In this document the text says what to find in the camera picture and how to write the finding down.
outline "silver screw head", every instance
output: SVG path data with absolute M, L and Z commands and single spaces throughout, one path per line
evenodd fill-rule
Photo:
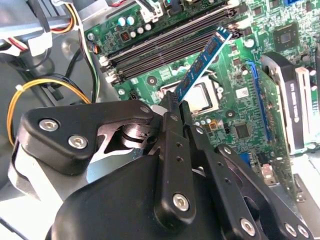
M 296 230 L 289 223 L 285 223 L 284 226 L 285 226 L 285 229 L 288 231 L 288 233 L 290 233 L 294 237 L 297 236 Z
M 95 40 L 95 35 L 94 35 L 92 32 L 90 32 L 90 33 L 88 33 L 88 35 L 86 36 L 86 38 L 87 38 L 89 41 L 93 41 L 93 40 Z
M 173 195 L 173 204 L 182 212 L 186 212 L 189 209 L 188 199 L 180 193 Z
M 43 119 L 39 122 L 39 127 L 42 130 L 53 132 L 59 128 L 59 124 L 52 119 Z
M 200 134 L 204 134 L 204 131 L 203 131 L 202 128 L 200 128 L 200 127 L 197 127 L 197 128 L 196 128 L 196 131 L 197 131 L 198 133 L 200 133 Z
M 123 90 L 122 88 L 118 90 L 119 95 L 124 95 L 125 93 L 126 93 L 125 90 Z
M 170 115 L 170 117 L 171 117 L 173 120 L 175 120 L 176 122 L 178 121 L 177 116 L 175 116 L 175 115 Z
M 303 226 L 298 225 L 298 230 L 304 237 L 306 237 L 307 239 L 309 238 L 309 233 L 307 232 L 307 230 L 305 230 Z
M 231 154 L 231 151 L 229 148 L 227 148 L 226 146 L 223 148 L 223 150 L 227 153 L 227 154 Z
M 253 237 L 254 235 L 256 235 L 256 230 L 254 228 L 254 226 L 252 225 L 252 223 L 245 219 L 245 218 L 241 218 L 240 219 L 240 223 L 241 223 L 241 227 L 242 229 L 249 234 L 251 237 Z
M 142 106 L 142 107 L 140 107 L 140 109 L 145 113 L 149 113 L 150 112 L 149 108 L 147 108 L 146 106 Z
M 75 149 L 84 149 L 88 145 L 87 140 L 83 136 L 79 135 L 69 137 L 68 143 Z

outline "green circuit board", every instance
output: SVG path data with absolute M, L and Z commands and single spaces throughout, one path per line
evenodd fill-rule
M 222 0 L 216 0 L 211 4 L 209 1 L 199 1 L 197 4 L 189 4 L 186 1 L 182 1 L 184 11 L 169 16 L 166 9 L 163 9 L 163 16 L 161 16 L 157 22 L 149 23 L 152 26 L 151 30 L 145 30 L 146 23 L 140 12 L 141 7 L 135 4 L 119 12 L 110 20 L 89 29 L 85 34 L 93 33 L 96 42 L 102 50 L 102 54 L 108 55 L 132 44 L 139 43 L 154 34 L 165 33 L 168 29 L 181 26 L 188 19 L 205 14 L 216 6 L 221 5 L 222 2 Z M 129 17 L 134 19 L 133 24 L 126 23 L 124 26 L 119 25 L 119 18 L 127 20 Z M 135 38 L 132 38 L 129 33 L 136 32 L 139 27 L 142 27 L 144 32 L 142 34 L 138 33 Z M 128 34 L 128 38 L 123 37 L 125 33 Z
M 279 87 L 261 70 L 260 58 L 263 53 L 278 52 L 297 67 L 315 69 L 316 37 L 320 36 L 320 1 L 300 0 L 289 5 L 286 5 L 284 0 L 247 0 L 245 3 L 247 12 L 239 15 L 238 19 L 243 19 L 244 16 L 250 19 L 252 34 L 229 41 L 220 52 L 219 58 L 208 68 L 205 75 L 223 88 L 222 98 L 219 100 L 218 109 L 195 115 L 194 124 L 205 129 L 213 146 L 228 144 L 238 154 L 249 153 L 253 168 L 255 165 L 271 163 L 279 182 L 294 195 L 295 186 L 284 119 L 279 110 Z M 199 12 L 210 7 L 206 0 L 196 4 Z M 184 14 L 164 16 L 163 21 L 156 22 L 154 30 L 148 34 L 165 32 L 167 26 L 199 13 L 196 4 L 186 4 L 190 8 L 187 8 Z M 137 6 L 134 6 L 123 14 L 135 14 L 138 17 L 137 11 Z M 127 45 L 116 37 L 119 34 L 116 29 L 118 18 L 119 15 L 87 31 L 98 38 L 97 42 L 104 51 L 102 54 L 107 55 L 129 46 L 129 43 Z M 131 26 L 126 26 L 125 29 L 130 31 Z M 286 33 L 290 35 L 288 41 L 283 43 L 282 37 Z M 141 35 L 134 41 L 138 42 L 143 38 Z M 161 88 L 180 81 L 197 56 L 198 53 L 195 53 L 126 79 L 123 83 L 115 84 L 114 88 L 121 100 L 131 99 L 131 93 L 134 92 L 144 103 L 150 106 L 158 104 L 162 99 Z M 249 63 L 257 69 L 260 93 L 257 92 L 255 76 Z M 310 80 L 317 84 L 316 76 L 311 76 Z M 316 124 L 320 121 L 316 90 L 311 91 L 311 97 Z M 313 135 L 305 140 L 306 147 L 297 150 L 295 154 L 308 151 L 309 144 L 320 146 L 320 129 L 314 129 Z

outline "red wire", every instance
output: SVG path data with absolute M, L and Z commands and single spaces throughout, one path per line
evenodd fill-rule
M 23 52 L 23 51 L 26 50 L 23 46 L 21 46 L 19 43 L 17 43 L 16 41 L 14 41 L 11 37 L 9 37 L 8 40 L 9 40 L 9 42 L 10 42 L 12 45 L 16 46 L 20 51 Z
M 117 7 L 121 6 L 125 1 L 126 0 L 121 0 L 119 2 L 113 3 L 110 5 L 110 7 L 117 8 Z

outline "black plastic bracket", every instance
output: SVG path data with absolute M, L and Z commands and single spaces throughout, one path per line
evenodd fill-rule
M 105 136 L 107 146 L 115 132 L 127 124 L 148 124 L 152 110 L 141 101 L 116 101 L 77 106 L 37 108 L 23 115 L 17 134 L 19 144 L 32 157 L 56 171 L 83 173 L 97 151 L 97 136 Z M 40 128 L 43 119 L 58 123 L 55 131 Z M 68 143 L 71 136 L 82 136 L 87 145 L 77 149 Z
M 227 145 L 217 146 L 215 152 L 226 159 L 227 166 L 240 180 L 238 184 L 242 197 L 245 199 L 255 222 L 268 239 L 306 239 L 299 229 L 301 226 L 312 236 L 306 225 L 278 198 L 278 196 L 260 179 L 248 165 Z
M 158 141 L 149 154 L 159 156 L 154 213 L 164 227 L 177 231 L 193 222 L 196 201 L 189 141 L 183 136 L 183 122 L 174 97 L 171 93 L 165 97 L 170 104 L 163 107 L 168 112 L 163 115 Z
M 214 152 L 202 128 L 190 126 L 192 168 L 202 167 L 226 239 L 267 239 L 257 227 L 225 159 Z M 242 227 L 251 224 L 251 235 Z

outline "motherboard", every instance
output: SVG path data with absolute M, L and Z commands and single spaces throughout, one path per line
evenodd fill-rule
M 290 157 L 320 145 L 319 1 L 137 0 L 86 34 L 119 98 L 151 106 L 219 26 L 232 39 L 184 98 L 194 124 L 297 198 Z

